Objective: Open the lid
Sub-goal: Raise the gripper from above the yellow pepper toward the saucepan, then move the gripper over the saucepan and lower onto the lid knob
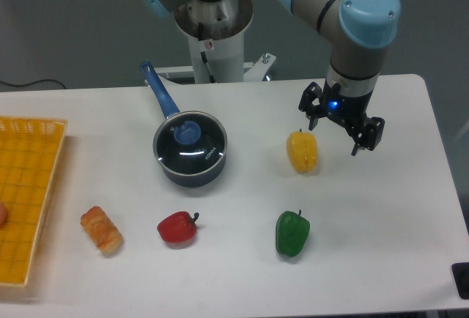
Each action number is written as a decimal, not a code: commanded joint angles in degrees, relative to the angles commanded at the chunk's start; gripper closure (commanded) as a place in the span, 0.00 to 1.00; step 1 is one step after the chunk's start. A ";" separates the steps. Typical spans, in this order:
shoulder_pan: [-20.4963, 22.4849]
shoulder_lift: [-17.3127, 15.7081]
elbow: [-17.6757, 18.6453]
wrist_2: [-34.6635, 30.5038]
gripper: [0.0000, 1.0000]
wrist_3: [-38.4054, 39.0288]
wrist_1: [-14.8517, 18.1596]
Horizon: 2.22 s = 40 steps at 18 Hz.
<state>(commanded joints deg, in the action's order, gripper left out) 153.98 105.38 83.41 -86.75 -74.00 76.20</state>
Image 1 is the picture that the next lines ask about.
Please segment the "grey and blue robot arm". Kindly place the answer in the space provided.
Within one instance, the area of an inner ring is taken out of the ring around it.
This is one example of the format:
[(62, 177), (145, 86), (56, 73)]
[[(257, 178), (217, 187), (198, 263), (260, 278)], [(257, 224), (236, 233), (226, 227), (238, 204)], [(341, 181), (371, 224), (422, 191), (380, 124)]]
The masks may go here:
[[(188, 40), (196, 83), (239, 82), (244, 77), (244, 34), (251, 0), (143, 0), (150, 11), (174, 16)], [(321, 118), (341, 125), (355, 150), (373, 150), (385, 122), (366, 109), (393, 42), (400, 0), (278, 0), (332, 47), (323, 86), (310, 84), (299, 109), (314, 127)]]

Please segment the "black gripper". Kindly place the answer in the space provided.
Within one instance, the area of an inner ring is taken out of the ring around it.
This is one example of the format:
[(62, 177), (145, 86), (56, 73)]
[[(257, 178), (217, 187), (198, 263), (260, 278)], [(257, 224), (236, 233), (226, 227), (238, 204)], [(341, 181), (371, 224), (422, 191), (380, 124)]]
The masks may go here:
[(325, 82), (324, 89), (311, 82), (303, 91), (298, 109), (309, 120), (309, 130), (313, 130), (319, 119), (326, 117), (345, 128), (354, 141), (351, 155), (359, 150), (373, 151), (380, 143), (385, 120), (368, 117), (366, 110), (373, 91), (359, 97), (349, 97), (340, 93), (339, 83)]

